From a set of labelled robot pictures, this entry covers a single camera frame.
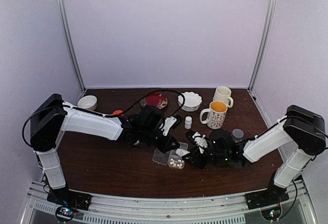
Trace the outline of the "orange pill bottle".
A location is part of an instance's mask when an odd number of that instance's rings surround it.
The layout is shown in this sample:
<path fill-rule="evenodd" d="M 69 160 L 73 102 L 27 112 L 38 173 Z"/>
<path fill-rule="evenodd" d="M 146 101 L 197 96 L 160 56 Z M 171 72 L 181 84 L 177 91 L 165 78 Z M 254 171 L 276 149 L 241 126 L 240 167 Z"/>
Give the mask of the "orange pill bottle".
<path fill-rule="evenodd" d="M 124 115 L 124 112 L 123 112 L 123 110 L 116 110 L 113 112 L 113 115 L 118 115 L 118 116 Z"/>

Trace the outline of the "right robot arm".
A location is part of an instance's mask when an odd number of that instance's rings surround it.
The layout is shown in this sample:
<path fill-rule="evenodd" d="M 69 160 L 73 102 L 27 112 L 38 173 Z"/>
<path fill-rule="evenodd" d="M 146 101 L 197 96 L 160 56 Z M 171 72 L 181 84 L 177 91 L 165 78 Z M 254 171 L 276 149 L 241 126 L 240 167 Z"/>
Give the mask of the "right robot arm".
<path fill-rule="evenodd" d="M 242 169 L 277 148 L 294 142 L 296 149 L 273 173 L 268 188 L 263 192 L 263 200 L 270 205 L 286 192 L 288 185 L 301 174 L 309 161 L 327 149 L 324 118 L 297 105 L 289 106 L 285 116 L 260 135 L 242 141 L 236 142 L 232 133 L 224 129 L 216 129 L 209 136 L 190 130 L 186 137 L 195 147 L 183 159 L 200 169 L 207 164 Z"/>

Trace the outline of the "small white pill bottle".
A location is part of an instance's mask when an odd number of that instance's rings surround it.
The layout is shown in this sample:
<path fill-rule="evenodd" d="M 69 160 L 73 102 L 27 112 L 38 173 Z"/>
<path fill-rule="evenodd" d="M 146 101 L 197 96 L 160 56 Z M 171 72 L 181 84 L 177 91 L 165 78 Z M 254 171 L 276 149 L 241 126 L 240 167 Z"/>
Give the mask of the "small white pill bottle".
<path fill-rule="evenodd" d="M 185 149 L 177 149 L 177 150 L 176 150 L 176 154 L 177 154 L 179 157 L 184 157 L 184 156 L 188 155 L 189 153 L 190 153 L 190 151 L 185 150 Z"/>

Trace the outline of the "clear plastic pill organizer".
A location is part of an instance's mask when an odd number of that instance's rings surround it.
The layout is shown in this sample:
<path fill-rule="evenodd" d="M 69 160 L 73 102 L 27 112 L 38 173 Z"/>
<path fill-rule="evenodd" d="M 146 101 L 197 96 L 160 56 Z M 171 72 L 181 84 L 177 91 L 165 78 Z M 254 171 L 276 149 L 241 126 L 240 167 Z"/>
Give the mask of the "clear plastic pill organizer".
<path fill-rule="evenodd" d="M 159 165 L 168 166 L 169 160 L 171 158 L 174 158 L 174 159 L 182 159 L 182 157 L 179 157 L 176 154 L 176 149 L 175 150 L 168 151 L 166 153 L 162 153 L 158 149 L 155 149 L 154 154 L 153 154 L 153 157 L 152 157 L 152 161 L 154 163 L 159 164 Z"/>

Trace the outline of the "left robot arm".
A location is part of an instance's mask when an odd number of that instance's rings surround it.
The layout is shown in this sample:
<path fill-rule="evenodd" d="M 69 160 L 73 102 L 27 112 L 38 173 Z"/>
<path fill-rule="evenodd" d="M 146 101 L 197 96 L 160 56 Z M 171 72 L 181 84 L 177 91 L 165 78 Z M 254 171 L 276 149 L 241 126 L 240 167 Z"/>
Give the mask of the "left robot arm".
<path fill-rule="evenodd" d="M 63 206 L 68 206 L 77 198 L 69 190 L 57 153 L 62 133 L 89 134 L 111 141 L 125 141 L 132 146 L 143 142 L 166 153 L 180 147 L 169 132 L 181 122 L 182 117 L 176 113 L 165 117 L 162 110 L 149 105 L 129 116 L 103 114 L 65 102 L 55 93 L 27 118 L 25 124 L 30 126 L 30 139 L 23 138 L 23 141 L 36 153 L 47 177 L 50 194 Z"/>

